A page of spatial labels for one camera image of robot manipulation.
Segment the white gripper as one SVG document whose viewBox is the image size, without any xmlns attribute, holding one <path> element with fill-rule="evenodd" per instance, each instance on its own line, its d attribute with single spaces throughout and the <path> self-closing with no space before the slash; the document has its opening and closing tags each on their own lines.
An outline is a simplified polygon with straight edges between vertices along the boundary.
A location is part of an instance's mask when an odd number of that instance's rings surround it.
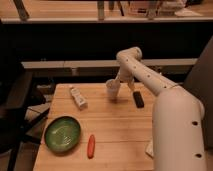
<svg viewBox="0 0 213 171">
<path fill-rule="evenodd" d="M 130 88 L 131 91 L 135 90 L 134 86 L 134 77 L 133 75 L 125 69 L 120 68 L 118 75 L 115 77 L 115 82 L 122 82 L 128 83 L 128 87 Z"/>
</svg>

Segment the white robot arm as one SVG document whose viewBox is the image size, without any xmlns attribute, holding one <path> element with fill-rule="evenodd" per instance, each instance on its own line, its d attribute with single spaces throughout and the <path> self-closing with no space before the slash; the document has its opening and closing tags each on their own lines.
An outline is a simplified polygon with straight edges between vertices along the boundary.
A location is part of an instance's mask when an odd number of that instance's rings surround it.
<svg viewBox="0 0 213 171">
<path fill-rule="evenodd" d="M 152 110 L 154 171 L 207 171 L 201 120 L 204 106 L 179 84 L 145 66 L 138 47 L 116 54 L 120 81 L 136 77 L 156 99 Z"/>
</svg>

